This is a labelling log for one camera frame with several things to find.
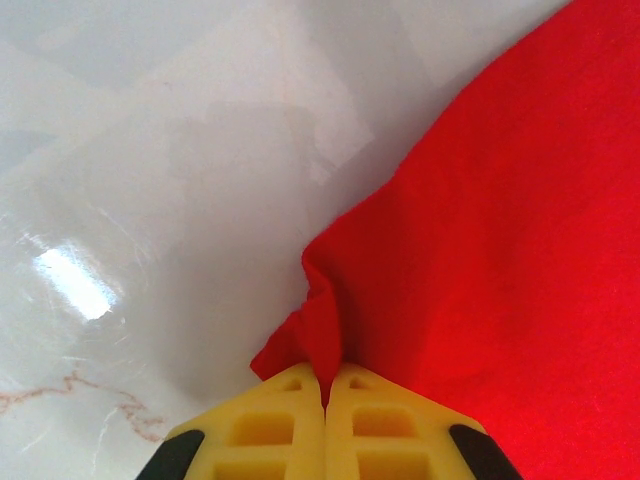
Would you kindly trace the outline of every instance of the white marble surface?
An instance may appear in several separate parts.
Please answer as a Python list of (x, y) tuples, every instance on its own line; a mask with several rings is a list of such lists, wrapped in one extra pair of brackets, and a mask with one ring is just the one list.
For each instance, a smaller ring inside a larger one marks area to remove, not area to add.
[(134, 478), (303, 246), (563, 0), (0, 0), (3, 479)]

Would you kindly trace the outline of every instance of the black rubber pad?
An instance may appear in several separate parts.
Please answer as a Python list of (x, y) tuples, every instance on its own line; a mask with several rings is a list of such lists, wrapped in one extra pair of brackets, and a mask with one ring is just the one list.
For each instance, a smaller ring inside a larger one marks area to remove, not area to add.
[(466, 425), (453, 425), (449, 428), (449, 435), (477, 480), (522, 480), (489, 435)]
[(136, 480), (183, 480), (203, 440), (204, 433), (200, 430), (189, 430), (167, 440)]

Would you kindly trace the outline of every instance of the red fabric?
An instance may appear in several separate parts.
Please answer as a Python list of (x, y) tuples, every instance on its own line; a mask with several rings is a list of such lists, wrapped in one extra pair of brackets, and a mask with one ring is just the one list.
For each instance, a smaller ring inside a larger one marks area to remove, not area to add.
[(303, 255), (255, 358), (355, 361), (478, 419), (526, 478), (640, 478), (640, 2), (578, 0)]

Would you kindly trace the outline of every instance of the rectangular hole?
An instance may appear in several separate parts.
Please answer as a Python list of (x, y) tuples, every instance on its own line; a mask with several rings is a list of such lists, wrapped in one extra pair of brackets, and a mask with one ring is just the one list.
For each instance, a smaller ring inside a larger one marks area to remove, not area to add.
[(284, 480), (283, 462), (219, 463), (214, 480)]
[(395, 407), (361, 407), (353, 412), (356, 437), (416, 437), (413, 418)]
[(360, 480), (429, 480), (427, 457), (414, 452), (358, 453)]
[(236, 420), (229, 445), (291, 445), (293, 415), (288, 413), (248, 413)]

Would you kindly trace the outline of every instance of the yellow plastic object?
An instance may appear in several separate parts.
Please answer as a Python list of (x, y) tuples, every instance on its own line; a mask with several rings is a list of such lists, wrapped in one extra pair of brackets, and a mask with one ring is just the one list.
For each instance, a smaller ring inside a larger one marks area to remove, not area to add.
[(324, 409), (301, 364), (173, 429), (205, 437), (185, 480), (324, 480)]
[(325, 427), (327, 480), (474, 480), (449, 435), (482, 426), (355, 365), (331, 388)]

